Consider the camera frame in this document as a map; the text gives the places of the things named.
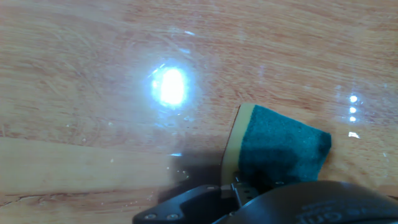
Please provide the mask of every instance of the wood grain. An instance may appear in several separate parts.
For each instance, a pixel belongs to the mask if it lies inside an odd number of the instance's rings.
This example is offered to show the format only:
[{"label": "wood grain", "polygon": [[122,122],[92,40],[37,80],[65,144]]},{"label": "wood grain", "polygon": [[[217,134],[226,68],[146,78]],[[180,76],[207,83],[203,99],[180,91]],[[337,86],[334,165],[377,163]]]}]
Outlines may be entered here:
[{"label": "wood grain", "polygon": [[[397,10],[392,0],[1,1],[0,222],[129,223],[217,183],[244,102],[332,134],[320,179],[398,196]],[[179,106],[153,96],[163,64],[183,70]]]}]

